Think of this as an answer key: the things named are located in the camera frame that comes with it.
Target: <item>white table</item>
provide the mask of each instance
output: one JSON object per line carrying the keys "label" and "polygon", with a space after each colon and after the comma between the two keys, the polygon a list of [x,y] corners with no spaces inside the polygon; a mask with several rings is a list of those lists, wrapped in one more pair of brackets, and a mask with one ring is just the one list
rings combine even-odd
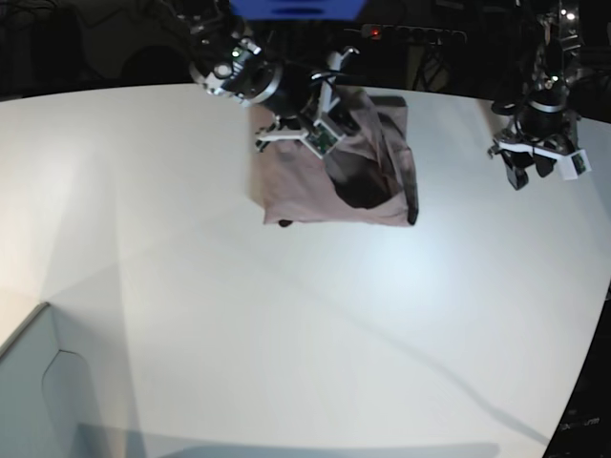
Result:
{"label": "white table", "polygon": [[249,113],[195,86],[0,104],[0,289],[55,305],[116,456],[542,455],[611,276],[611,129],[516,192],[486,103],[373,92],[410,105],[414,228],[263,227]]}

